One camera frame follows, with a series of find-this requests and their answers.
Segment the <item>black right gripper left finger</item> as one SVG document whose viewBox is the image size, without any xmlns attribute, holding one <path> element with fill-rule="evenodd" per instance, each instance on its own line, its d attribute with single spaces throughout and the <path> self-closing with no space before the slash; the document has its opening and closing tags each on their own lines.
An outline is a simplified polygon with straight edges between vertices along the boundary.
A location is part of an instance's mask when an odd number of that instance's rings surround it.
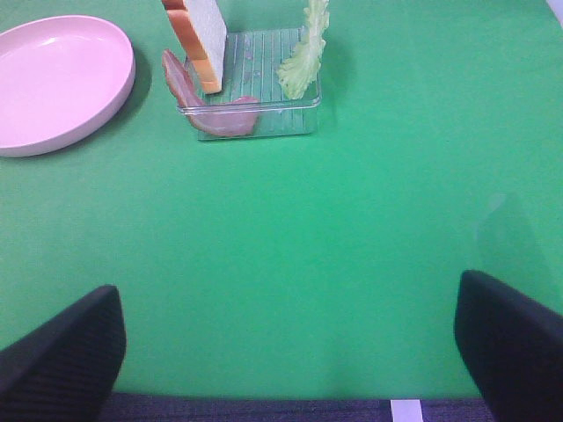
<svg viewBox="0 0 563 422">
<path fill-rule="evenodd" d="M 3 421 L 94 421 L 127 348 L 120 294 L 97 287 L 1 352 Z"/>
</svg>

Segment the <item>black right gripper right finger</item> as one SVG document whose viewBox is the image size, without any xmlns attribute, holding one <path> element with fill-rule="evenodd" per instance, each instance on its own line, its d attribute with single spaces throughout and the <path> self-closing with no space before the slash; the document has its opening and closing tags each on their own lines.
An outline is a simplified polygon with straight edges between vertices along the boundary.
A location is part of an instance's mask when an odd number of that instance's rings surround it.
<svg viewBox="0 0 563 422">
<path fill-rule="evenodd" d="M 457 349 L 497 421 L 562 419 L 562 316 L 493 276 L 462 273 Z"/>
</svg>

